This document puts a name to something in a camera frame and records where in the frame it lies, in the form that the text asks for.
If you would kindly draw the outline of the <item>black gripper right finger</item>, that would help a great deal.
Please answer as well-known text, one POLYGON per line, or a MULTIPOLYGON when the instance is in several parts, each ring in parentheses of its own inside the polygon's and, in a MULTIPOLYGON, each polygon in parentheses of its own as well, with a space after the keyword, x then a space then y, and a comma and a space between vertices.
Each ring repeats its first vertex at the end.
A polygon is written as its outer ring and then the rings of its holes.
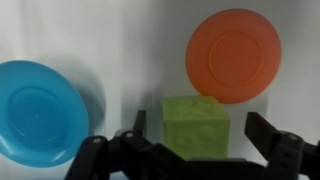
POLYGON ((259 113, 247 113, 244 133, 266 160, 284 156, 281 143, 285 134, 277 130, 259 113))

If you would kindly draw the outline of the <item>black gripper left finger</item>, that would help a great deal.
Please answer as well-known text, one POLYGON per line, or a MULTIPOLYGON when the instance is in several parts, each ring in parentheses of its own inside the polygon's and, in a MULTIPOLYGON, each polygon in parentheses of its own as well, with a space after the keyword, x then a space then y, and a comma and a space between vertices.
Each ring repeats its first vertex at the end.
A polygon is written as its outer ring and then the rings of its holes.
POLYGON ((146 134, 146 120, 147 112, 145 110, 139 110, 135 118, 133 130, 141 136, 145 136, 146 134))

